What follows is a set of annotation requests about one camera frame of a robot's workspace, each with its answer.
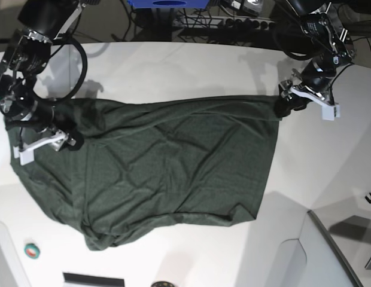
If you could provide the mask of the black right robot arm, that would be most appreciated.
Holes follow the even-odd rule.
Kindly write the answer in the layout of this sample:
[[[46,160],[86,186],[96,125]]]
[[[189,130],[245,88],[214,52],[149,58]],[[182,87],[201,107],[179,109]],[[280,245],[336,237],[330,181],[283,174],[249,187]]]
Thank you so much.
[[[24,25],[10,39],[0,61],[0,112],[6,130],[32,129],[48,132],[42,143],[56,150],[76,151],[84,143],[76,124],[56,110],[56,106],[72,99],[83,85],[88,60],[82,45],[69,31],[78,25],[88,5],[99,1],[26,1],[18,20]],[[42,73],[54,56],[53,45],[73,45],[81,56],[82,70],[76,85],[64,97],[45,99],[34,92],[37,75]]]

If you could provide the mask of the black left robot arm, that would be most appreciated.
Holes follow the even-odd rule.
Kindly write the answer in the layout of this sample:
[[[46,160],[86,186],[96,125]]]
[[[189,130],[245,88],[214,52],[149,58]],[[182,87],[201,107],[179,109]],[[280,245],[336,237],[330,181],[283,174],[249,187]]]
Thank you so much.
[[[284,53],[295,60],[309,63],[303,71],[293,69],[290,78],[279,83],[279,97],[274,112],[284,118],[292,111],[304,110],[311,102],[321,107],[323,120],[340,117],[340,105],[333,96],[333,84],[340,75],[338,68],[346,69],[353,65],[354,44],[330,1],[287,1],[294,12],[303,34],[318,51],[298,56],[292,52]]]

